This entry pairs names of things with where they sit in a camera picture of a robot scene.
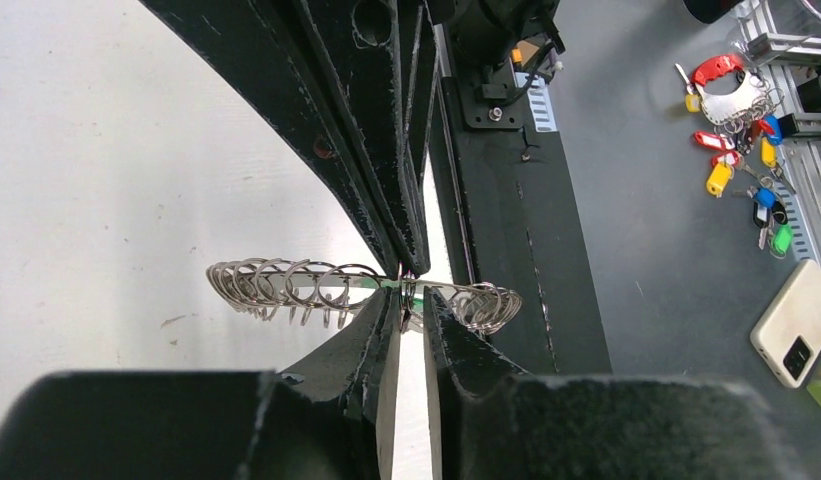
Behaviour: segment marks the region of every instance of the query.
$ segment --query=wire coil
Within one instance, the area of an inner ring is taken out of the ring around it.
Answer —
[[[286,307],[292,323],[301,309],[300,323],[306,325],[313,311],[321,310],[325,328],[331,325],[333,316],[337,317],[337,327],[344,327],[348,315],[363,308],[371,294],[352,302],[358,290],[374,292],[384,286],[401,287],[405,292],[405,308],[416,329],[422,318],[421,300],[415,296],[417,290],[422,291],[418,287],[438,289],[463,325],[485,335],[498,331],[522,306],[518,293],[490,283],[461,286],[414,278],[391,280],[366,265],[355,263],[334,265],[311,260],[249,258],[210,266],[207,280],[237,312],[270,321],[281,307]]]

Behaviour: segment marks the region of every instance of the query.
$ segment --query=black cable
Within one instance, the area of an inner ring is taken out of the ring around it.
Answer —
[[[534,84],[534,80],[537,78],[537,73],[540,71],[540,65],[542,65],[543,61],[545,61],[545,57],[551,53],[551,50],[554,48],[554,42],[548,42],[542,46],[541,49],[537,51],[534,55],[536,61],[534,62],[534,66],[531,67],[531,71],[528,74],[528,78],[525,79],[525,84],[522,85],[522,88],[516,90],[516,93],[511,95],[509,98],[502,101],[498,104],[499,107],[509,107],[514,103],[518,102],[520,98],[524,97],[528,90],[531,88],[531,85]]]

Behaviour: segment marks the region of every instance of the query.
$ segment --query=white smartphone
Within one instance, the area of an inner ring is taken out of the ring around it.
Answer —
[[[750,335],[785,387],[798,388],[821,351],[821,268],[799,263]]]

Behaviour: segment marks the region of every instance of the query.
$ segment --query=gray tabletop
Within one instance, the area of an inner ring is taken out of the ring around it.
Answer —
[[[711,127],[684,110],[673,67],[724,53],[736,20],[704,26],[681,0],[590,0],[561,2],[557,24],[568,50],[552,103],[614,372],[744,379],[821,478],[821,409],[748,339],[796,262],[757,249],[751,200],[706,193],[712,155],[690,136]],[[729,191],[752,182],[738,173]]]

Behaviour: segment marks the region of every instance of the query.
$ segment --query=screw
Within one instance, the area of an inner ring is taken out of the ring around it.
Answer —
[[[500,108],[494,107],[490,109],[490,120],[493,122],[497,122],[501,120],[501,116],[504,115],[504,112],[501,111]]]

